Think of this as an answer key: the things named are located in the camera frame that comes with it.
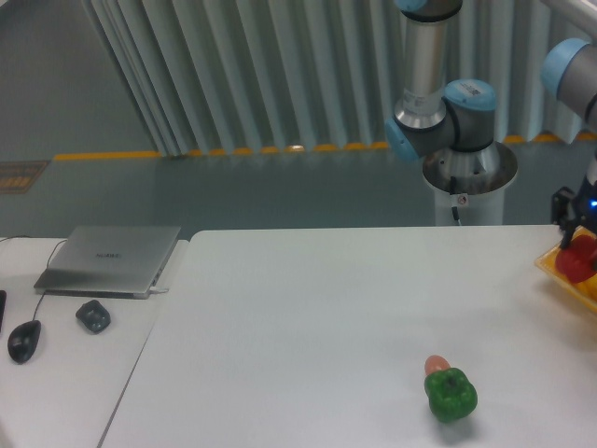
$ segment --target silver laptop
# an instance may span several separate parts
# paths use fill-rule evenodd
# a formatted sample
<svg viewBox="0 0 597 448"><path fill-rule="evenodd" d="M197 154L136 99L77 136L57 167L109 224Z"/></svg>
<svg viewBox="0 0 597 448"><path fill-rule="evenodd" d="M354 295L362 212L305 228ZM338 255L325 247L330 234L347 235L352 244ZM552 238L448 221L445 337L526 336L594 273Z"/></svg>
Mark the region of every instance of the silver laptop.
<svg viewBox="0 0 597 448"><path fill-rule="evenodd" d="M35 283L35 291L145 299L179 232L179 227L77 227Z"/></svg>

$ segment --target cable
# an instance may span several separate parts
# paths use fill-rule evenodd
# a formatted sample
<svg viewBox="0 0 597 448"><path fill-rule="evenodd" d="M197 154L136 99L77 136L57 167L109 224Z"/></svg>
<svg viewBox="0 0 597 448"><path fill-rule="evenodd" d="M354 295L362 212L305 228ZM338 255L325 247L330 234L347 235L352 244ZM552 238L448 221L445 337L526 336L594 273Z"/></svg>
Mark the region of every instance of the cable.
<svg viewBox="0 0 597 448"><path fill-rule="evenodd" d="M49 254L48 262L46 263L46 267L47 267L47 268L49 268L49 263L50 263L50 262L51 262L51 260L52 260L52 256L54 255L54 252L56 252L56 249L57 249L57 248L58 248L58 246L59 246L59 245L61 245L62 243L66 243L66 240L62 240L62 241L60 241L58 244L56 244L56 245L54 246L54 250L52 250L52 253L51 253L51 254Z"/></svg>
<svg viewBox="0 0 597 448"><path fill-rule="evenodd" d="M35 307L34 318L31 319L31 320L35 320L35 316L37 315L37 310L39 309L39 305L41 305L41 301L44 300L44 297L46 297L46 293L45 292L39 298L39 301L37 302L37 306Z"/></svg>
<svg viewBox="0 0 597 448"><path fill-rule="evenodd" d="M29 236L29 235L15 235L15 236L9 236L9 237L7 237L7 238L3 238L3 239L1 239L1 240L0 240L0 243L2 243L3 241L6 241L6 240L12 240L12 239L14 239L14 238L31 238L31 236Z"/></svg>
<svg viewBox="0 0 597 448"><path fill-rule="evenodd" d="M53 257L53 255L54 255L54 252L56 252L56 249L58 249L58 246L59 246L59 245L61 245L62 243L65 243L65 242L66 242L66 240L62 240L62 241L60 241L58 244L56 244L56 245L54 246L54 250L52 250L52 253L51 253L51 254L49 254L49 257L48 257L48 262L46 263L46 267L47 267L47 268L49 267L49 263L50 263L50 262L51 262L51 260L52 260L52 257ZM44 293L41 295L41 297L39 298L39 301L37 301L37 306L35 307L35 311L34 311L34 318L33 318L33 319L31 319L31 320L35 320L35 317L37 316L37 310L39 309L39 305L41 305L41 301L42 301L42 300L44 300L44 297L46 297L46 292L44 292Z"/></svg>

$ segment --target tray of fruit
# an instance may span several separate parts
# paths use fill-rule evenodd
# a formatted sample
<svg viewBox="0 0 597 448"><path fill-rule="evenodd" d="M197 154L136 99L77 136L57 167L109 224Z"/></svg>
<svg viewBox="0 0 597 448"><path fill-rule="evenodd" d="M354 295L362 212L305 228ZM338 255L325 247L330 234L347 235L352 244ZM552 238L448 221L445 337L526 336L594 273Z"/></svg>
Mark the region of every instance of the tray of fruit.
<svg viewBox="0 0 597 448"><path fill-rule="evenodd" d="M597 238L585 228L578 228L568 248L560 243L535 261L535 265L597 313Z"/></svg>

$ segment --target yellow stripe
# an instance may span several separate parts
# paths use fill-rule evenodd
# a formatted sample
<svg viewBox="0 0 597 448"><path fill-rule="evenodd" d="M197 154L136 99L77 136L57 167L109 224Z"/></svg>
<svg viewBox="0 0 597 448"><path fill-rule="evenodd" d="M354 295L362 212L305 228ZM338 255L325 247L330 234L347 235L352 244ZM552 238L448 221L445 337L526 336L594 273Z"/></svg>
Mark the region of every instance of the yellow stripe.
<svg viewBox="0 0 597 448"><path fill-rule="evenodd" d="M78 154L56 154L55 161L98 161L105 159L156 159L161 157L156 151L125 152L81 152Z"/></svg>
<svg viewBox="0 0 597 448"><path fill-rule="evenodd" d="M597 140L596 133L578 133L576 136L576 140L579 142L587 141L587 140Z"/></svg>
<svg viewBox="0 0 597 448"><path fill-rule="evenodd" d="M313 151L316 152L332 152L337 151L338 147L336 145L317 145L313 148Z"/></svg>
<svg viewBox="0 0 597 448"><path fill-rule="evenodd" d="M280 151L277 147L263 147L259 152L261 154L278 154Z"/></svg>
<svg viewBox="0 0 597 448"><path fill-rule="evenodd" d="M509 135L508 137L506 137L504 139L504 143L506 145L511 144L511 143L524 143L525 140L524 138L522 138L520 135Z"/></svg>
<svg viewBox="0 0 597 448"><path fill-rule="evenodd" d="M594 141L597 140L596 133L579 133L576 136L576 141ZM551 133L541 133L533 139L534 143L554 143L561 142L560 138ZM504 139L505 144L526 143L526 140L520 135L509 135ZM349 143L341 150L345 151L361 151L368 149L387 149L387 142L374 142L371 146L366 146L362 143ZM340 150L335 145L318 145L313 149L315 152L330 152ZM279 154L281 152L305 152L305 148L301 145L293 145L285 147L280 151L277 147L263 147L258 153L260 154ZM201 157L204 153L200 149L191 149L188 152L189 157ZM226 156L227 153L222 148L211 149L207 153L210 156ZM234 155L252 155L256 154L249 147L237 147L232 151ZM56 154L55 161L100 161L110 159L158 159L161 155L156 151L124 151L124 152L82 152L76 154Z"/></svg>
<svg viewBox="0 0 597 448"><path fill-rule="evenodd" d="M550 133L541 133L533 139L534 143L556 143L561 141L559 137Z"/></svg>

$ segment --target gray wall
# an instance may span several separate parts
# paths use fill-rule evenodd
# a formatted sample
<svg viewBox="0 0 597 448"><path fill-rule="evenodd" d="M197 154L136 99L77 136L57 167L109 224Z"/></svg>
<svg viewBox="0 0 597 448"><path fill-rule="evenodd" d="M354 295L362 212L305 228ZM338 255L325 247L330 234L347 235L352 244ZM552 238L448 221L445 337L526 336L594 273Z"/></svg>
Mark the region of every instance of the gray wall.
<svg viewBox="0 0 597 448"><path fill-rule="evenodd" d="M155 149L82 1L0 7L0 161Z"/></svg>

